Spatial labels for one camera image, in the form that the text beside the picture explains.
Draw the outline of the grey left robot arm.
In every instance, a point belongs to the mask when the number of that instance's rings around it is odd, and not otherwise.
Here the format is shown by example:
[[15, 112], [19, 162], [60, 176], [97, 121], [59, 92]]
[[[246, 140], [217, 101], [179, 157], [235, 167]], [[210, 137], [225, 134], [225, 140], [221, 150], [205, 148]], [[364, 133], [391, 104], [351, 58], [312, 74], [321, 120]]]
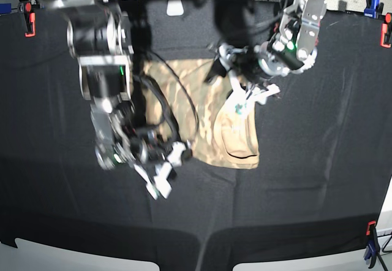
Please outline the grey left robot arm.
[[326, 0], [280, 0], [275, 15], [253, 25], [235, 23], [230, 15], [217, 44], [210, 47], [216, 56], [205, 83], [228, 77], [232, 91], [227, 103], [248, 116], [255, 104], [264, 105], [280, 93], [272, 79], [314, 66], [325, 13]]

